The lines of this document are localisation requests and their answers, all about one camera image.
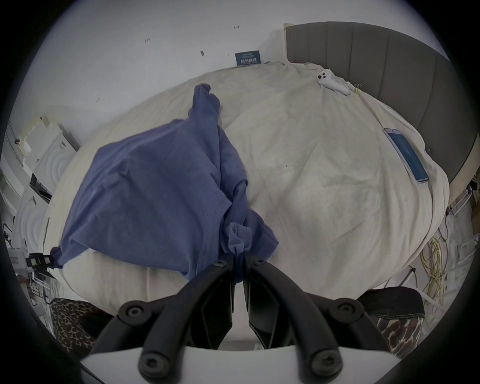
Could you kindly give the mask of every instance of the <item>white bedsheet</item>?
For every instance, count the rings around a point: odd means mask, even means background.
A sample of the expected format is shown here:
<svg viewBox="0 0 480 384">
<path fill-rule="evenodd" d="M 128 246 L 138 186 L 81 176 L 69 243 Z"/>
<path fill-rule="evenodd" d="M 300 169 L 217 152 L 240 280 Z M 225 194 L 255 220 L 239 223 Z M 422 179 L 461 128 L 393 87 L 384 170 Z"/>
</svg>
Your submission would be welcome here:
<svg viewBox="0 0 480 384">
<path fill-rule="evenodd" d="M 357 298 L 387 280 L 439 227 L 447 177 L 411 125 L 366 93 L 344 96 L 320 87 L 315 77 L 321 69 L 270 63 L 221 70 L 134 107 L 101 129 L 69 164 L 43 224 L 44 251 L 58 246 L 97 149 L 187 117 L 194 86 L 208 83 L 222 105 L 219 123 L 247 170 L 250 206 L 279 240 L 270 262 L 304 291 L 329 298 Z M 427 170 L 427 183 L 415 182 L 383 128 L 407 137 Z M 63 277 L 110 313 L 129 300 L 174 294 L 186 283 L 177 272 L 123 263 L 93 250 L 68 262 Z M 242 308 L 242 302 L 236 300 L 236 306 Z M 246 318 L 237 308 L 235 315 Z M 252 335 L 244 325 L 229 334 Z"/>
</svg>

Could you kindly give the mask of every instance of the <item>blue shirt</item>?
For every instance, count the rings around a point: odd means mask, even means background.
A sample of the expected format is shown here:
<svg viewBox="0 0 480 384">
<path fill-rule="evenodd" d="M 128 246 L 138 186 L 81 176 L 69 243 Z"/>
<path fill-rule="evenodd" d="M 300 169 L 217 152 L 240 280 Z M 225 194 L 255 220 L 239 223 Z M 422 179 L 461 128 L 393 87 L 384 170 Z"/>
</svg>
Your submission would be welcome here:
<svg viewBox="0 0 480 384">
<path fill-rule="evenodd" d="M 70 208 L 57 266 L 91 248 L 191 279 L 232 253 L 241 281 L 244 252 L 268 259 L 278 241 L 248 208 L 245 169 L 209 92 L 195 87 L 187 119 L 98 150 Z"/>
</svg>

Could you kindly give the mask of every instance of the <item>leopard print fabric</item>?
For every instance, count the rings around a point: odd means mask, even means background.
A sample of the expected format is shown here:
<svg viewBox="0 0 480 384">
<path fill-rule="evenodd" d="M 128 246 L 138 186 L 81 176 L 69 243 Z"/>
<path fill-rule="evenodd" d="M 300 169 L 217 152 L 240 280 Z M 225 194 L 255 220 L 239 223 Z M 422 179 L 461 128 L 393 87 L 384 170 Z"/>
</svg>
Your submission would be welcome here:
<svg viewBox="0 0 480 384">
<path fill-rule="evenodd" d="M 86 301 L 53 299 L 50 305 L 55 338 L 68 352 L 83 358 L 90 353 L 95 338 L 80 325 L 80 318 L 86 313 L 100 311 Z"/>
<path fill-rule="evenodd" d="M 386 338 L 392 353 L 404 359 L 418 344 L 423 314 L 408 316 L 371 316 L 373 322 Z"/>
</svg>

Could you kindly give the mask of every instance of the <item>white game controller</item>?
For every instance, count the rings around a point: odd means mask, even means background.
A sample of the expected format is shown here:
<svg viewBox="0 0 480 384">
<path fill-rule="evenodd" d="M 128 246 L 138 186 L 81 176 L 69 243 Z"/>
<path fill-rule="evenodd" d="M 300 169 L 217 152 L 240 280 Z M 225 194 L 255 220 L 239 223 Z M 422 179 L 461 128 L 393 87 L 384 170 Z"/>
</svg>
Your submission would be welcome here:
<svg viewBox="0 0 480 384">
<path fill-rule="evenodd" d="M 329 69 L 320 72 L 317 76 L 317 83 L 323 85 L 325 88 L 343 93 L 345 96 L 350 95 L 350 90 L 344 85 L 337 83 L 333 78 L 332 71 Z"/>
</svg>

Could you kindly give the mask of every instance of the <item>headboard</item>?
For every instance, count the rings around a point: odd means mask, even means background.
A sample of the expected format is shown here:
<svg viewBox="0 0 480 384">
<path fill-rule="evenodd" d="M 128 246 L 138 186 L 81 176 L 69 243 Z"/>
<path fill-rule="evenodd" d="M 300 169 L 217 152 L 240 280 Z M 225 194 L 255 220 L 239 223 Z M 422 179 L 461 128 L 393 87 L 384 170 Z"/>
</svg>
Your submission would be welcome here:
<svg viewBox="0 0 480 384">
<path fill-rule="evenodd" d="M 478 126 L 448 59 L 410 36 L 370 24 L 293 25 L 285 29 L 285 38 L 290 62 L 330 68 L 400 113 L 420 132 L 451 187 L 474 149 L 476 158 L 467 162 L 472 170 L 463 176 L 467 181 L 460 192 L 467 186 L 480 166 Z"/>
</svg>

